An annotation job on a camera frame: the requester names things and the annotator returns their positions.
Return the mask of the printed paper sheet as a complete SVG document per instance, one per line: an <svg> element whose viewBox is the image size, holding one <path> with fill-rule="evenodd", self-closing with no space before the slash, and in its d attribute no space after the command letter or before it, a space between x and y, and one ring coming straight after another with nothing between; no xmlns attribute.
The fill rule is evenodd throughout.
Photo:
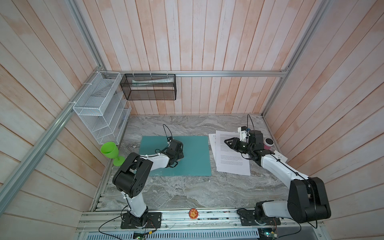
<svg viewBox="0 0 384 240"><path fill-rule="evenodd" d="M218 172L250 176L250 162L225 144L225 140L239 138L239 133L216 131L215 162Z"/></svg>

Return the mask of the green file folder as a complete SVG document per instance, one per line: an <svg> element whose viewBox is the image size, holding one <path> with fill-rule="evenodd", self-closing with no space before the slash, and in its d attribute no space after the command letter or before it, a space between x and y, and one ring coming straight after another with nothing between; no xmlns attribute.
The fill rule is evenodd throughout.
<svg viewBox="0 0 384 240"><path fill-rule="evenodd" d="M175 136L183 143L184 158L174 168L157 169L150 173L153 177L211 176L209 139L207 136ZM165 136L143 136L139 154L152 155L167 146Z"/></svg>

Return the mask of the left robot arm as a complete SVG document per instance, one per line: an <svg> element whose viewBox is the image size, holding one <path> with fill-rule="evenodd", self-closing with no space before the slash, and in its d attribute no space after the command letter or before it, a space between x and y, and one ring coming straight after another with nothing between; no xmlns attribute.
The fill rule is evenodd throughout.
<svg viewBox="0 0 384 240"><path fill-rule="evenodd" d="M113 184L126 199L131 216L141 218L148 211L142 190L150 172L176 167L179 160L184 158L183 148L182 142L171 139L165 149L154 155L139 155L136 153L128 155L115 173Z"/></svg>

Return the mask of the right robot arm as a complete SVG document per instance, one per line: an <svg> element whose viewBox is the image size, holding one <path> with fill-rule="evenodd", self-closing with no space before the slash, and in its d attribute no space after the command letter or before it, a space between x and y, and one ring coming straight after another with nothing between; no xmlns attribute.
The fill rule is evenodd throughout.
<svg viewBox="0 0 384 240"><path fill-rule="evenodd" d="M256 204L253 215L258 225L269 224L277 218L291 219L301 224L331 217L325 184L320 178L311 178L289 166L284 155L271 151L273 140L264 139L261 131L241 127L239 133L240 137L226 139L224 144L272 173L289 190L286 201Z"/></svg>

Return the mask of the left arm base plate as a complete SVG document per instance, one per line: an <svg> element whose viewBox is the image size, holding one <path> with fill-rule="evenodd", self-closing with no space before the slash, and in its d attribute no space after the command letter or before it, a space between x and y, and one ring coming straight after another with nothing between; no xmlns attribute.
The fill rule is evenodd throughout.
<svg viewBox="0 0 384 240"><path fill-rule="evenodd" d="M161 212L144 212L141 217L135 217L131 213L123 214L121 229L159 229L162 223Z"/></svg>

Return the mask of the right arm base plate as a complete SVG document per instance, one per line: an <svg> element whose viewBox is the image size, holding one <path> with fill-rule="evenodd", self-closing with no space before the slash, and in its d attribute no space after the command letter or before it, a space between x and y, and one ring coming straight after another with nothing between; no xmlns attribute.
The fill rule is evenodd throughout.
<svg viewBox="0 0 384 240"><path fill-rule="evenodd" d="M262 214L259 210L237 209L242 226L278 226L281 225L279 218L271 218Z"/></svg>

